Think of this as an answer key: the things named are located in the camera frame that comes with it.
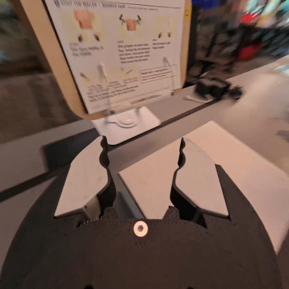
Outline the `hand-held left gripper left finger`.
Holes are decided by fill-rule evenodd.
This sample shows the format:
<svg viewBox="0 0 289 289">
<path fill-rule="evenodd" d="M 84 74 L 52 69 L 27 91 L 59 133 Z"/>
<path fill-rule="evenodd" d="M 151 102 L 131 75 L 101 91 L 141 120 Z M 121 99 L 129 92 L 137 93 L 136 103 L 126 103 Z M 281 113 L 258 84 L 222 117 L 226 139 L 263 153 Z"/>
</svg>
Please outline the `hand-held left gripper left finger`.
<svg viewBox="0 0 289 289">
<path fill-rule="evenodd" d="M 71 162 L 54 217 L 101 219 L 117 195 L 109 164 L 107 138 L 99 136 Z"/>
</svg>

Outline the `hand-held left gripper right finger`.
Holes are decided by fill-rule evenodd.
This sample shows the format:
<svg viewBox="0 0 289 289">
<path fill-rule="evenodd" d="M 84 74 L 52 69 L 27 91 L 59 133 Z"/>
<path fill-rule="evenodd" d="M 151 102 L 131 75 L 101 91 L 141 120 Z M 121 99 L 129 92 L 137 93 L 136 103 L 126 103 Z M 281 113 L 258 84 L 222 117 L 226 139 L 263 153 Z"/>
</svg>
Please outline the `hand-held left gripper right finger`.
<svg viewBox="0 0 289 289">
<path fill-rule="evenodd" d="M 180 141 L 178 167 L 171 185 L 171 203 L 181 220 L 206 222 L 205 215 L 228 219 L 229 211 L 211 157 L 187 137 Z"/>
</svg>

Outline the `white cardboard mailer box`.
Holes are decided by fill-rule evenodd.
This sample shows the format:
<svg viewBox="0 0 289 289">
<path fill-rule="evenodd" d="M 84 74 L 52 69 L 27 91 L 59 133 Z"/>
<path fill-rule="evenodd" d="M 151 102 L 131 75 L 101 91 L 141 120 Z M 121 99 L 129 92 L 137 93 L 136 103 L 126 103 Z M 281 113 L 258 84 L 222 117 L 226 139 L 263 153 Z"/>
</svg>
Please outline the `white cardboard mailer box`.
<svg viewBox="0 0 289 289">
<path fill-rule="evenodd" d="M 257 212 L 278 253 L 288 231 L 288 175 L 214 121 L 185 138 L 222 166 Z M 118 173 L 147 219 L 161 219 L 171 205 L 169 194 L 180 142 L 177 139 Z"/>
</svg>

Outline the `black charger block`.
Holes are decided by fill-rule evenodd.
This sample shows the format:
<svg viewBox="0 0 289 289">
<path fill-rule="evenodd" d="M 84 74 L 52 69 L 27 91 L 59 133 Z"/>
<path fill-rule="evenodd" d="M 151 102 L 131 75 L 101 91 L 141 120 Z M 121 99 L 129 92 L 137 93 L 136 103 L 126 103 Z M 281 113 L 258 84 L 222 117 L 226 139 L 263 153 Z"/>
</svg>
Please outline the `black charger block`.
<svg viewBox="0 0 289 289">
<path fill-rule="evenodd" d="M 195 92 L 202 97 L 212 96 L 213 99 L 221 99 L 229 91 L 231 83 L 221 78 L 200 78 L 196 82 Z"/>
</svg>

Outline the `wooden display board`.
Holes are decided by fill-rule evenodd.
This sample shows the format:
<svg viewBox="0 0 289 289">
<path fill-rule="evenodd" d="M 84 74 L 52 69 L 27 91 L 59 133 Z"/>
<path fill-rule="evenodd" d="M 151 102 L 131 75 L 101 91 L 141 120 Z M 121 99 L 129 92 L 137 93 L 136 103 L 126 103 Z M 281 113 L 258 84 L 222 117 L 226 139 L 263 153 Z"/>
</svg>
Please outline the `wooden display board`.
<svg viewBox="0 0 289 289">
<path fill-rule="evenodd" d="M 127 107 L 121 109 L 102 109 L 93 114 L 88 114 L 84 102 L 77 90 L 77 85 L 70 72 L 64 52 L 54 31 L 53 25 L 50 21 L 49 15 L 46 12 L 43 1 L 19 1 L 21 9 L 25 15 L 26 20 L 29 22 L 30 30 L 36 37 L 38 44 L 41 47 L 42 55 L 45 57 L 51 71 L 56 77 L 57 83 L 63 94 L 63 98 L 70 110 L 77 116 L 87 120 L 97 120 L 106 117 L 111 110 L 116 112 L 123 112 Z M 166 95 L 154 97 L 152 99 L 137 101 L 136 107 L 151 104 L 155 101 L 165 99 L 176 95 L 182 89 L 185 83 L 188 49 L 189 49 L 189 35 L 190 35 L 190 21 L 192 16 L 192 2 L 181 1 L 185 5 L 185 11 L 182 15 L 182 41 L 180 52 L 180 75 L 181 85 L 180 88 L 173 89 Z"/>
</svg>

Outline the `printed instruction sheet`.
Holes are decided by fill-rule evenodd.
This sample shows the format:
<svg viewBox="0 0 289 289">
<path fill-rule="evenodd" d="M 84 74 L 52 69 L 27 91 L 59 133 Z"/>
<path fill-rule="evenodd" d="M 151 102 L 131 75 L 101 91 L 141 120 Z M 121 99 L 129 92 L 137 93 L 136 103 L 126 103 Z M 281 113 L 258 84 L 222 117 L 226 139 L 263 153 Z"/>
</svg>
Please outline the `printed instruction sheet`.
<svg viewBox="0 0 289 289">
<path fill-rule="evenodd" d="M 167 56 L 180 88 L 181 1 L 43 1 L 86 112 L 106 109 L 98 69 L 104 63 L 111 106 L 171 92 Z"/>
</svg>

